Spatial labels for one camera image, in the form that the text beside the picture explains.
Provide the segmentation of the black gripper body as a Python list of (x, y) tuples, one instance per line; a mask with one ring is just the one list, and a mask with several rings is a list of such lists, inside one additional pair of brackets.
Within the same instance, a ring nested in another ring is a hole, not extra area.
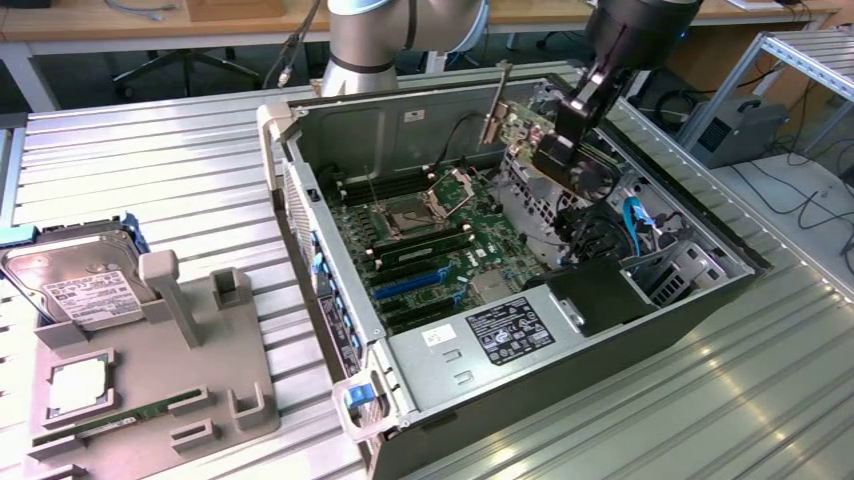
[(699, 1), (601, 0), (585, 25), (598, 70), (659, 68), (700, 9)]

